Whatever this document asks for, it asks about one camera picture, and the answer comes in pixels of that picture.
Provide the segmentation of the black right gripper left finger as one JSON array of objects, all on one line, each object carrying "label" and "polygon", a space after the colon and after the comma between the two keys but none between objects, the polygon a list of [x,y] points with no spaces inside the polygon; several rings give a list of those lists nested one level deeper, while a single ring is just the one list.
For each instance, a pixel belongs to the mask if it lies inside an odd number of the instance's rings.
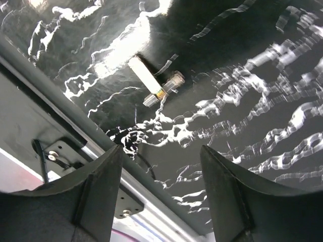
[{"label": "black right gripper left finger", "polygon": [[114,146],[33,191],[1,193],[1,241],[109,241],[122,153]]}]

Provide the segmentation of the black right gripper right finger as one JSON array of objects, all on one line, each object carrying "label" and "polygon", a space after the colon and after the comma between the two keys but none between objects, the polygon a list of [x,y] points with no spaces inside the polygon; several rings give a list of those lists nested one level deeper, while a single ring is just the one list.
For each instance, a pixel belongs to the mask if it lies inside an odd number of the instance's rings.
[{"label": "black right gripper right finger", "polygon": [[322,191],[275,183],[205,145],[200,163],[216,241],[322,241]]}]

